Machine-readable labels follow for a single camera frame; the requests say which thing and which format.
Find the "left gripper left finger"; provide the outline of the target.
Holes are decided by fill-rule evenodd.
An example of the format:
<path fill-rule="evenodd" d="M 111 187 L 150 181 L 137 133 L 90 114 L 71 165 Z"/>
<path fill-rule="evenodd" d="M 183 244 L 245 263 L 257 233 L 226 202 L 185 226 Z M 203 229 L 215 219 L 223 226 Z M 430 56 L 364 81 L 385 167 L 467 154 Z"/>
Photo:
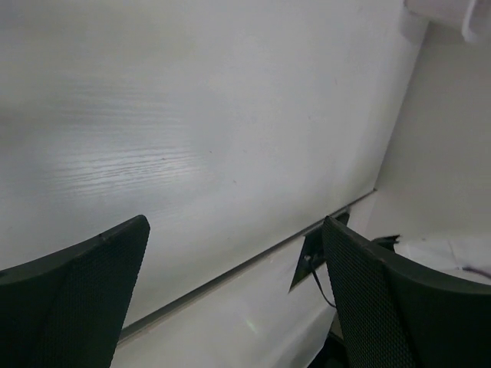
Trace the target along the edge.
<path fill-rule="evenodd" d="M 1 272 L 3 367 L 109 367 L 150 224 L 135 216 Z"/>

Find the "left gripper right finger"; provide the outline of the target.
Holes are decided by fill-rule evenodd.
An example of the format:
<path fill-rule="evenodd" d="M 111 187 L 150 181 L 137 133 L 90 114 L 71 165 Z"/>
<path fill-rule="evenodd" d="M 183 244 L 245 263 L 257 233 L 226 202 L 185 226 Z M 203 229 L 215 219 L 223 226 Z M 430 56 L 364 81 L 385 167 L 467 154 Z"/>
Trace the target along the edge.
<path fill-rule="evenodd" d="M 322 241 L 352 367 L 488 367 L 490 287 L 435 271 L 328 216 Z"/>

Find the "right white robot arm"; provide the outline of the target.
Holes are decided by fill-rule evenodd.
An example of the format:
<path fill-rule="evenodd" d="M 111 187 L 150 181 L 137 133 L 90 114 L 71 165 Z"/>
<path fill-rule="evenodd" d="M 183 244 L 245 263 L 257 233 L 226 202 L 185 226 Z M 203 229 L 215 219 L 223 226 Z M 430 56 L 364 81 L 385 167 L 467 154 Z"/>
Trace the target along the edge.
<path fill-rule="evenodd" d="M 490 284 L 490 234 L 435 235 L 403 240 L 375 238 L 386 249 L 411 261 L 458 278 Z"/>

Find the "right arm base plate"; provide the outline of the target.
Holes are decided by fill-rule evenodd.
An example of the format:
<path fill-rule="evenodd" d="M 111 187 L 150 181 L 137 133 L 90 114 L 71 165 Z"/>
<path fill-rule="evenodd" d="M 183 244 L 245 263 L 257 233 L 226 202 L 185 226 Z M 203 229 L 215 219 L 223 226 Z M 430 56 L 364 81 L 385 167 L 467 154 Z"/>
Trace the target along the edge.
<path fill-rule="evenodd" d="M 322 227 L 319 226 L 305 235 L 304 243 L 293 275 L 290 291 L 312 273 L 312 268 L 317 269 L 325 263 L 322 244 Z"/>

